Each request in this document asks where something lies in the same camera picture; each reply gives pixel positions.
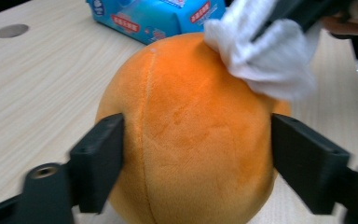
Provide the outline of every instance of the orange velvet fabric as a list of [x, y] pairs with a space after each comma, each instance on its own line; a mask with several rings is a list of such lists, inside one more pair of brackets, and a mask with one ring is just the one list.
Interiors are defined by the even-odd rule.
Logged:
[[140, 50], [97, 120], [123, 113], [124, 166], [110, 203], [128, 223], [244, 223], [270, 195], [271, 113], [289, 106], [230, 75], [202, 34]]

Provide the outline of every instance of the black object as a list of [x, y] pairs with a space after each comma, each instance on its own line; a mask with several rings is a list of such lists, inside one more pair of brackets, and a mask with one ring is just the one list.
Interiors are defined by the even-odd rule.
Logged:
[[342, 203], [344, 223], [358, 223], [358, 173], [347, 167], [350, 154], [286, 116], [272, 117], [271, 132], [274, 165], [310, 211], [330, 215]]
[[289, 19], [298, 23], [305, 33], [323, 16], [335, 15], [344, 12], [347, 15], [342, 19], [345, 22], [350, 18], [348, 8], [352, 0], [279, 0], [264, 26], [254, 36], [257, 40], [276, 20]]
[[102, 119], [70, 151], [64, 165], [47, 163], [25, 177], [22, 194], [0, 203], [0, 224], [74, 223], [72, 206], [101, 213], [121, 170], [124, 119]]

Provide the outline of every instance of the white cloth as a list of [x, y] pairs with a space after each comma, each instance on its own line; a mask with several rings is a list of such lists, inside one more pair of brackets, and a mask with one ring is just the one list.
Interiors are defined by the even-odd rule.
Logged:
[[234, 1], [221, 20], [205, 22], [204, 41], [220, 53], [228, 72], [246, 81], [253, 91], [294, 101], [316, 90], [309, 63], [321, 25], [304, 35], [294, 21], [279, 20], [252, 42], [276, 2]]

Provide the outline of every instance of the wooden table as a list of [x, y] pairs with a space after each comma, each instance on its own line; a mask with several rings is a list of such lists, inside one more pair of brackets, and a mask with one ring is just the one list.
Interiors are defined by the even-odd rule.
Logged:
[[[19, 193], [36, 165], [65, 162], [93, 125], [105, 86], [144, 45], [93, 21], [79, 0], [34, 0], [0, 13], [0, 28], [22, 23], [24, 35], [0, 38], [0, 202]], [[352, 152], [358, 166], [358, 76], [348, 41], [323, 34], [313, 61], [318, 93], [294, 104], [294, 117]], [[106, 206], [80, 223], [121, 223]], [[316, 217], [278, 178], [252, 223], [337, 223]]]

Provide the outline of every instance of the blue plastic packaging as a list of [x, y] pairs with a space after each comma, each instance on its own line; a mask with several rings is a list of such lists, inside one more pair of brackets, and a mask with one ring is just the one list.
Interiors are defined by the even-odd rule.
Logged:
[[94, 20], [145, 44], [203, 31], [208, 19], [220, 19], [224, 0], [87, 0]]

